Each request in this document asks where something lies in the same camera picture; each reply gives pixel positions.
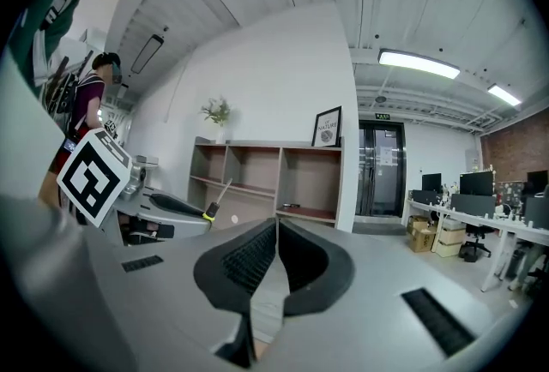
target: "glass door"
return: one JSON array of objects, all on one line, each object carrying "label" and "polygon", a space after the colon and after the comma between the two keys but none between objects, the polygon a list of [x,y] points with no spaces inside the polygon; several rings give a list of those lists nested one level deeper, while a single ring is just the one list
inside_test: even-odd
[{"label": "glass door", "polygon": [[359,148],[355,213],[401,216],[406,176],[402,125],[361,122]]}]

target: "desk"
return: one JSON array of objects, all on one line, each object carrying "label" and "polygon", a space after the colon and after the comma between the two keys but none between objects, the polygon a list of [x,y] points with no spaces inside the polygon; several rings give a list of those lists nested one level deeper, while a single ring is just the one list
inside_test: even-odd
[{"label": "desk", "polygon": [[[509,232],[512,232],[515,234],[514,239],[520,238],[525,241],[529,241],[531,243],[537,243],[537,244],[549,246],[549,231],[545,229],[534,229],[532,227],[526,227],[526,225],[524,225],[524,223],[520,221],[513,221],[510,219],[487,219],[482,217],[475,217],[474,215],[469,215],[468,213],[449,210],[446,207],[432,206],[432,205],[428,206],[426,204],[418,203],[417,201],[410,201],[410,200],[407,200],[407,209],[405,210],[406,219],[408,219],[408,217],[411,215],[412,209],[417,209],[420,211],[427,211],[427,212],[435,211],[440,213],[440,219],[438,220],[438,227],[437,227],[437,235],[435,236],[435,242],[431,248],[432,252],[437,250],[438,236],[440,235],[440,231],[443,228],[443,222],[446,217],[456,219],[457,221],[461,221],[469,225],[474,225],[477,227],[480,225],[487,225],[489,227],[493,227],[494,229],[499,229],[502,231],[502,236],[501,236],[501,239],[499,240],[498,247],[496,248],[495,252],[492,255],[492,264],[490,266],[490,271],[486,275],[486,278],[482,283],[482,286],[480,287],[482,291],[486,291],[488,289],[488,286],[490,286],[492,278],[496,272],[496,268],[498,267],[499,258],[502,252],[504,251],[505,240],[507,239],[507,235]],[[507,261],[504,263],[504,269],[502,270],[500,279],[503,278],[505,273],[505,268],[509,266],[509,262],[510,262],[510,258],[508,258]]]}]

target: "fluorescent light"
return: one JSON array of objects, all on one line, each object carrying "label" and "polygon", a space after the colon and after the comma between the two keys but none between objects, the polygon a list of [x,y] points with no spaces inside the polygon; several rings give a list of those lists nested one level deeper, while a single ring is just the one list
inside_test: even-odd
[{"label": "fluorescent light", "polygon": [[387,66],[423,70],[424,72],[445,76],[451,80],[460,74],[460,70],[450,64],[441,63],[427,57],[420,57],[413,53],[386,51],[385,49],[379,52],[379,63]]},{"label": "fluorescent light", "polygon": [[500,99],[503,99],[506,103],[513,106],[521,103],[521,101],[515,98],[512,94],[505,92],[500,86],[496,86],[495,84],[488,89],[488,92]]},{"label": "fluorescent light", "polygon": [[156,51],[164,44],[164,40],[156,34],[148,39],[148,42],[143,46],[141,52],[131,66],[131,71],[135,74],[140,74],[148,61],[153,57]]}]

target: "brick wall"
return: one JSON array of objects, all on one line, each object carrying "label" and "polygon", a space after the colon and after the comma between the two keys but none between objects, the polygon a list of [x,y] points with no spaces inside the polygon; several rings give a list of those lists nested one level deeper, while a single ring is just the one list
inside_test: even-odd
[{"label": "brick wall", "polygon": [[497,182],[526,181],[530,171],[549,170],[549,108],[480,138],[484,166]]}]

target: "vent grille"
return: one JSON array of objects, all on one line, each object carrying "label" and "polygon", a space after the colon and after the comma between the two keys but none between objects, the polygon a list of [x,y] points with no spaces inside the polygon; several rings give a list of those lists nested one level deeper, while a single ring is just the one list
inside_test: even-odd
[{"label": "vent grille", "polygon": [[269,227],[225,255],[223,273],[252,296],[275,258],[276,229]]},{"label": "vent grille", "polygon": [[473,343],[474,336],[425,288],[404,293],[402,298],[447,357]]},{"label": "vent grille", "polygon": [[155,266],[156,264],[160,264],[161,262],[164,262],[164,260],[157,255],[147,256],[146,258],[123,262],[122,268],[126,273],[129,273],[136,270],[141,270],[143,268]]}]

